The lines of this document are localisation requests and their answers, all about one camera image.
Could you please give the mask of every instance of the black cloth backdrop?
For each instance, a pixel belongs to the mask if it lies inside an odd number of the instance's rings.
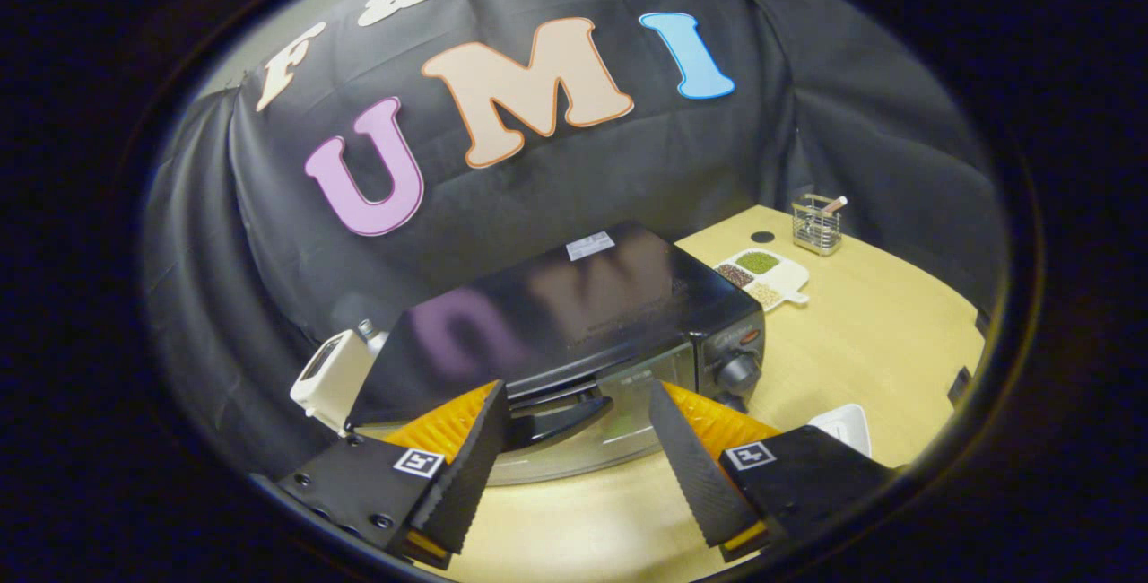
[[[387,329],[410,305],[620,219],[677,240],[754,203],[844,194],[848,234],[991,310],[1004,243],[985,150],[928,69],[844,0],[426,0],[364,28],[365,1],[329,8],[271,108],[255,110],[263,68],[191,104],[156,165],[140,247],[153,341],[185,412],[236,468],[278,477],[332,442],[288,396],[324,339],[362,318]],[[669,52],[638,23],[649,11],[696,16],[736,91],[678,95]],[[503,112],[523,150],[470,169],[455,101],[422,63],[473,40],[526,63],[535,29],[567,16],[592,20],[635,109],[575,129],[559,92],[553,137]],[[402,100],[426,192],[404,226],[358,236],[303,165],[341,134],[365,196],[388,195],[351,126],[386,96]]]

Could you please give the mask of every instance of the wire basket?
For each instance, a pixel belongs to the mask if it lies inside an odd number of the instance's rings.
[[[832,202],[807,192],[793,203],[793,244],[819,256],[837,251],[841,244],[841,212],[833,211],[829,216],[821,212]]]

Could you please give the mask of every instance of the toaster oven knob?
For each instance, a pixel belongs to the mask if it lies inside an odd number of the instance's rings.
[[[718,370],[718,386],[734,395],[745,395],[753,390],[761,371],[753,355],[734,355],[724,366]]]
[[[714,395],[714,402],[722,404],[722,406],[726,406],[727,409],[734,409],[739,413],[747,414],[750,412],[745,407],[745,399],[742,399],[740,396],[734,395],[731,392],[726,392],[724,390],[722,390],[718,395]]]

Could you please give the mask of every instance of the peach letter m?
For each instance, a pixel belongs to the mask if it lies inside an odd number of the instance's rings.
[[[422,64],[422,76],[442,79],[471,134],[466,162],[490,166],[522,149],[526,138],[503,125],[495,104],[503,106],[535,133],[549,138],[558,122],[558,85],[569,109],[569,125],[587,126],[622,117],[634,100],[619,92],[594,47],[587,18],[559,18],[534,32],[530,63],[522,68],[483,44],[463,44]]]

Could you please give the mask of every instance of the blue letter i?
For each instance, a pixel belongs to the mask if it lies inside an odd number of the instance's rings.
[[[690,100],[708,100],[734,92],[734,80],[718,69],[713,56],[698,36],[697,18],[687,14],[647,14],[638,20],[643,26],[653,29],[669,53],[677,61],[682,81],[677,92]]]

